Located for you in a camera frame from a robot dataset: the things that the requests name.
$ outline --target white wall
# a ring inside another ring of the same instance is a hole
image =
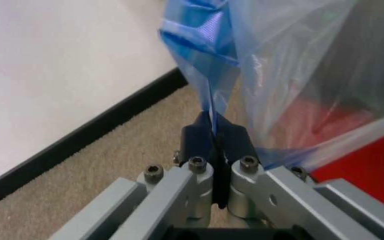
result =
[[[175,67],[162,0],[0,0],[0,175]]]

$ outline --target beige carpet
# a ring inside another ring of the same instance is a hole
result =
[[[226,114],[233,122],[235,92]],[[116,178],[135,180],[151,163],[171,168],[181,129],[199,112],[193,89],[179,89],[10,194],[0,201],[0,239],[46,239]],[[225,213],[214,207],[211,226],[225,224]]]

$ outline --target black baseboard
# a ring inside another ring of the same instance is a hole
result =
[[[173,69],[27,159],[0,176],[0,200],[185,85],[181,72]]]

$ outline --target screw head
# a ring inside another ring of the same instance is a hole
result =
[[[172,162],[177,166],[180,164],[180,151],[179,150],[174,151],[174,154],[172,156]]]
[[[290,169],[290,171],[296,175],[298,178],[300,178],[302,181],[306,181],[306,177],[308,176],[308,173],[303,167],[300,166],[294,166]]]
[[[206,171],[207,161],[200,156],[193,156],[188,161],[189,170],[195,174],[202,174]]]
[[[144,170],[144,180],[150,184],[157,184],[164,177],[164,168],[160,164],[151,164]]]
[[[253,174],[258,170],[259,160],[254,156],[243,156],[239,160],[239,166],[244,172]]]

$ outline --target blue plastic bag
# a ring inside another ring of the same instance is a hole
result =
[[[312,171],[384,136],[384,1],[169,0],[160,33],[213,116],[241,73],[266,169]]]
[[[160,35],[202,109],[212,120],[216,112],[224,113],[240,72],[228,2],[169,0]]]

